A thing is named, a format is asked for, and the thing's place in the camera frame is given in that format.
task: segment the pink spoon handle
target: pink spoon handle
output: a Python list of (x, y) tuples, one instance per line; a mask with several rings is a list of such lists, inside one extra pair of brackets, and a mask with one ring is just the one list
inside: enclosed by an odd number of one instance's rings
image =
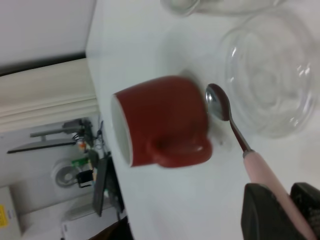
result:
[(252, 183), (266, 185), (273, 192), (295, 228), (307, 240), (317, 240), (309, 224), (260, 154), (248, 153), (244, 157), (244, 166)]

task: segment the white wall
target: white wall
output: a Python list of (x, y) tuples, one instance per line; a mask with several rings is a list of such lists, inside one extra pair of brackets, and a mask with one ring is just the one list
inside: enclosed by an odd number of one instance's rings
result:
[(0, 67), (85, 51), (95, 0), (1, 0)]
[[(10, 185), (13, 200), (19, 214), (42, 209), (74, 197), (87, 194), (91, 187), (80, 189), (77, 185), (63, 189), (55, 186), (51, 170), (56, 161), (77, 159), (82, 153), (77, 146), (60, 146), (28, 152), (7, 154), (7, 151), (23, 144), (40, 141), (30, 138), (30, 133), (59, 129), (63, 123), (48, 124), (0, 134), (0, 186)], [(71, 138), (60, 133), (47, 139)]]

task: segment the black plastic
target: black plastic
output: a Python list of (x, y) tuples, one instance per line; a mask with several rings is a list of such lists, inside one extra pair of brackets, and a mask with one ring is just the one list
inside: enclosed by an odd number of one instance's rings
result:
[(91, 184), (87, 184), (87, 185), (82, 185), (82, 184), (85, 184), (94, 180), (92, 173), (93, 173), (92, 170), (87, 170), (87, 171), (79, 172), (76, 175), (76, 180), (78, 182), (79, 188), (83, 189), (91, 186)]
[(305, 182), (295, 183), (290, 197), (320, 239), (320, 191)]
[(245, 186), (241, 227), (244, 240), (306, 240), (274, 194), (261, 184)]

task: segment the black object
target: black object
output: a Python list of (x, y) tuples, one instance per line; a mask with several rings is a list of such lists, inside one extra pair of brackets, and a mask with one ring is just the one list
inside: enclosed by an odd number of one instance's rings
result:
[(65, 134), (76, 133), (77, 131), (81, 131), (81, 129), (84, 129), (84, 127), (81, 124), (82, 124), (82, 120), (76, 119), (76, 120), (65, 122), (62, 128), (59, 128), (59, 129), (31, 133), (30, 138), (41, 137), (41, 141), (32, 142), (32, 143), (28, 143), (28, 144), (16, 147), (14, 149), (9, 150), (7, 154), (54, 148), (54, 147), (60, 147), (60, 146), (75, 145), (77, 141), (75, 141), (74, 139), (63, 138), (63, 139), (47, 140), (46, 136), (52, 135), (52, 134), (59, 134), (59, 133), (65, 133)]
[(99, 217), (101, 217), (102, 215), (102, 210), (104, 205), (107, 165), (108, 165), (108, 156), (99, 160), (98, 166), (97, 166), (96, 181), (94, 184), (92, 206), (94, 211), (99, 215)]
[(261, 184), (244, 188), (241, 227), (244, 240), (306, 240), (274, 194)]
[(28, 143), (14, 149), (7, 151), (7, 154), (15, 154), (20, 152), (27, 152), (32, 150), (39, 150), (39, 149), (47, 149), (47, 148), (54, 148), (60, 146), (69, 146), (75, 145), (77, 142), (73, 139), (54, 139), (54, 140), (46, 140), (46, 141), (38, 141)]
[(118, 226), (112, 231), (108, 240), (134, 240), (127, 216), (119, 221)]
[(82, 184), (85, 184), (94, 180), (92, 173), (93, 173), (92, 170), (87, 170), (87, 171), (79, 172), (76, 175), (76, 180), (78, 182), (79, 188), (83, 189), (91, 186), (91, 184), (88, 184), (88, 185), (82, 185)]
[(112, 206), (115, 207), (118, 213), (122, 213), (125, 209), (124, 200), (122, 198), (114, 161), (109, 152), (108, 165), (106, 171), (105, 188), (108, 191), (109, 200)]
[(295, 183), (290, 197), (320, 239), (320, 191), (305, 182)]
[(95, 168), (95, 169), (98, 168), (99, 154), (95, 150), (90, 149), (87, 152), (87, 156), (88, 156), (88, 159), (91, 162), (92, 167)]

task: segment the yellow label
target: yellow label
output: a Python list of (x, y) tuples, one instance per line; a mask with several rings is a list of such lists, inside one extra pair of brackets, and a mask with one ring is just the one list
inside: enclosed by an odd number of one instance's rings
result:
[(8, 226), (5, 206), (0, 205), (0, 228)]

